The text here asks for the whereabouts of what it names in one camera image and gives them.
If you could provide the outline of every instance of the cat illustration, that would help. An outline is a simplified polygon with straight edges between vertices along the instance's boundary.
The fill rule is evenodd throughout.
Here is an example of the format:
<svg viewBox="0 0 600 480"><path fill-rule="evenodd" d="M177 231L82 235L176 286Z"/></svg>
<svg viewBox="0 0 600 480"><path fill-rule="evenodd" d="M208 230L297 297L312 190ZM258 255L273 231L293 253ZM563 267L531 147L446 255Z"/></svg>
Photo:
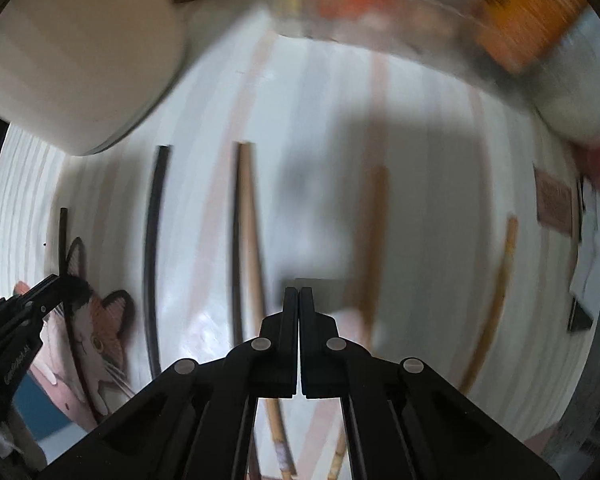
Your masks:
<svg viewBox="0 0 600 480"><path fill-rule="evenodd" d="M76 238L67 254L67 272L84 279L85 259L82 240ZM26 283L18 282L14 293L23 294L28 290ZM90 397L102 415L110 412L100 391L103 383L117 385L129 398L134 394L124 372L125 356L120 342L125 312L133 307L131 297L124 290L112 292L103 300L92 291L87 303L74 306L75 351L82 365ZM85 403L86 396L74 365L64 316L62 305L46 316L40 333L43 346L34 365L50 384L56 385L58 380L62 381L80 402Z"/></svg>

